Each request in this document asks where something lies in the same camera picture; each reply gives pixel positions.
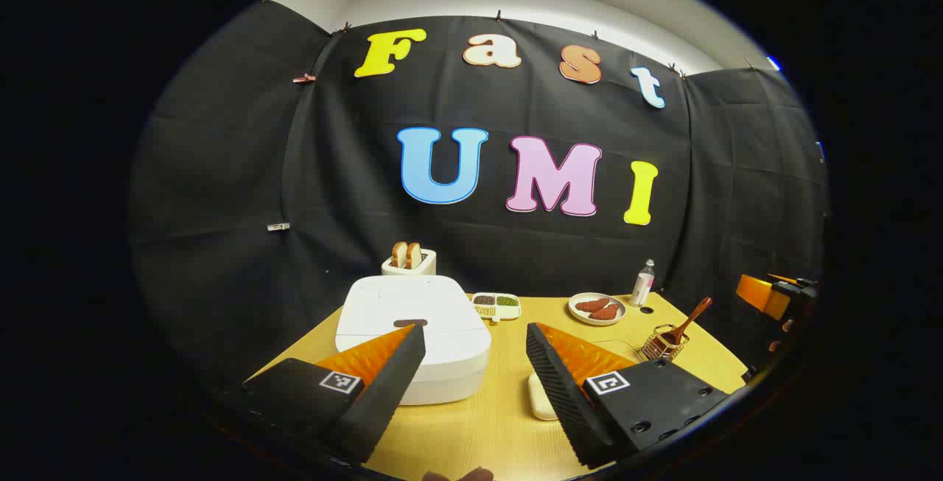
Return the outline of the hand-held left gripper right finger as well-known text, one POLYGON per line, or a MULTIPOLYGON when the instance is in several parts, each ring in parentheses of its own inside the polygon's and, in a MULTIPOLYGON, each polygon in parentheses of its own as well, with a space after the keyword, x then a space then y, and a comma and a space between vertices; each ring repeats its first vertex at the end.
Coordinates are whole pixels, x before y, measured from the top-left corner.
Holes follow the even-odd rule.
POLYGON ((665 358, 634 362, 544 323, 528 324, 526 354, 587 468, 667 440, 728 396, 665 358))

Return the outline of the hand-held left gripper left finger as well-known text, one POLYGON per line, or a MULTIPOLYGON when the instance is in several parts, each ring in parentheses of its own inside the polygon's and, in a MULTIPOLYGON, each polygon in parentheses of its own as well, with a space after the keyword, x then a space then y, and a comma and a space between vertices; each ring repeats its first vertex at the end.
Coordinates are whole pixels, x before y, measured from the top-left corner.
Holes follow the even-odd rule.
POLYGON ((242 390, 250 414, 290 444, 363 464, 426 353, 424 326, 410 323, 316 363, 285 358, 242 390))

